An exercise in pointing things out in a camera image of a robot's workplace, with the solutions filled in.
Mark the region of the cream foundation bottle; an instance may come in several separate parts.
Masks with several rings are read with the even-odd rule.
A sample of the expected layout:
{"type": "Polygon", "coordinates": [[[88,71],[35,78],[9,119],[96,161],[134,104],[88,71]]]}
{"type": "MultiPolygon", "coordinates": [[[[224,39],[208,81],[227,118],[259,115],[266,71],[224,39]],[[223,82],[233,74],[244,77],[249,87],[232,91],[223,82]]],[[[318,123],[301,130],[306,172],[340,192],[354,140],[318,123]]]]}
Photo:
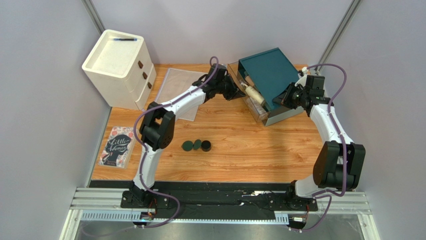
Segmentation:
{"type": "Polygon", "coordinates": [[[247,96],[255,100],[260,106],[263,107],[265,105],[266,100],[253,86],[249,85],[244,80],[240,80],[239,82],[247,96]]]}

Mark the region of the clear drawer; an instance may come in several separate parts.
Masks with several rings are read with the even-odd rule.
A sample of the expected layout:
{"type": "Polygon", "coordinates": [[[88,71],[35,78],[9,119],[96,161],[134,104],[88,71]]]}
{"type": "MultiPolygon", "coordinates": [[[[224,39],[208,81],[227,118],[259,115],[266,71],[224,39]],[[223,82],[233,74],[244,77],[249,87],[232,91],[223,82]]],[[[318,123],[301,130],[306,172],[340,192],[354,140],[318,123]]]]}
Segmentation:
{"type": "Polygon", "coordinates": [[[251,77],[247,73],[239,72],[239,63],[233,62],[227,65],[227,71],[234,84],[242,93],[242,98],[256,122],[265,122],[268,118],[266,100],[255,88],[251,77]]]}

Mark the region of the teal makeup drawer box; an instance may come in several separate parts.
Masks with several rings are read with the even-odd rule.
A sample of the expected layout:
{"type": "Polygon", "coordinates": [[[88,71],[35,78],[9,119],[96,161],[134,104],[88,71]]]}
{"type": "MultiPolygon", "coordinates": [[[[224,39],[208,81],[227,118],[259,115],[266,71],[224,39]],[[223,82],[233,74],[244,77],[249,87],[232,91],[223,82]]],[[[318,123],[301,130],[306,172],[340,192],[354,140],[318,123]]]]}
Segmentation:
{"type": "Polygon", "coordinates": [[[268,127],[304,112],[302,107],[289,109],[273,103],[273,98],[290,83],[299,80],[298,70],[278,47],[239,59],[238,71],[251,77],[255,88],[266,100],[268,118],[258,123],[268,127]]]}

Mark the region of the pink lip gloss tube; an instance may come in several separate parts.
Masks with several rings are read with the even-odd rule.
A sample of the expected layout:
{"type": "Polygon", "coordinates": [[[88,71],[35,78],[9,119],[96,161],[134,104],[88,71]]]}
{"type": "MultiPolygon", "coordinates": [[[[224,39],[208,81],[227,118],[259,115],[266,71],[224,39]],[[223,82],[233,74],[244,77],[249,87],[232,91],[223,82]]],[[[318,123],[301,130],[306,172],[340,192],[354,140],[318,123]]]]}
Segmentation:
{"type": "Polygon", "coordinates": [[[245,80],[246,82],[252,82],[252,79],[251,79],[251,77],[250,77],[249,75],[247,75],[247,76],[244,78],[244,80],[245,80]]]}

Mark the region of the clear plastic bottle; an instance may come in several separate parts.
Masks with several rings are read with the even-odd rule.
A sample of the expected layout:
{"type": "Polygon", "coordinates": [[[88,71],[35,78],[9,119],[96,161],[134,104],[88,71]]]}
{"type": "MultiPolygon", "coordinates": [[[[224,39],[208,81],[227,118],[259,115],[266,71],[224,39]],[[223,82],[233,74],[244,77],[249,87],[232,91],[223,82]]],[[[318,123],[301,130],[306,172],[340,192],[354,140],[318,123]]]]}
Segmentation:
{"type": "Polygon", "coordinates": [[[263,121],[268,118],[269,113],[260,105],[254,106],[254,117],[258,121],[263,121]]]}

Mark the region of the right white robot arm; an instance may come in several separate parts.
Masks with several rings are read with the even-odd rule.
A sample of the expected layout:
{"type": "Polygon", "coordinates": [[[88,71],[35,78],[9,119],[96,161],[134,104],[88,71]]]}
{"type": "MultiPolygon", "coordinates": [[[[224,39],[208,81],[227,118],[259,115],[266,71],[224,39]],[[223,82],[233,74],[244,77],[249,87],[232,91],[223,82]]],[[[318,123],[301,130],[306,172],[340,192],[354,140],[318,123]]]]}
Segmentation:
{"type": "Polygon", "coordinates": [[[273,99],[288,109],[303,108],[323,142],[312,175],[294,180],[286,190],[284,203],[292,210],[311,204],[321,194],[341,197],[356,189],[361,178],[366,149],[344,131],[332,99],[325,96],[324,83],[324,76],[304,75],[273,99]]]}

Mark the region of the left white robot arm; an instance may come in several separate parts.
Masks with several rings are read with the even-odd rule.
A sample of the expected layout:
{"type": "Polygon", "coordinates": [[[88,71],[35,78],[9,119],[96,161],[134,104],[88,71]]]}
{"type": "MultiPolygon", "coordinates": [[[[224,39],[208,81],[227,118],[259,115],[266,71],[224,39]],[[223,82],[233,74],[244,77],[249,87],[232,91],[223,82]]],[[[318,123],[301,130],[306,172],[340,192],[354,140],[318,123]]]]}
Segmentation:
{"type": "Polygon", "coordinates": [[[154,202],[158,194],[152,190],[156,171],[161,154],[173,140],[177,119],[216,95],[230,101],[244,97],[245,93],[234,83],[224,65],[214,63],[188,90],[163,103],[151,102],[137,118],[136,122],[141,123],[138,142],[142,145],[142,154],[138,172],[129,189],[122,194],[122,208],[147,208],[154,202]]]}

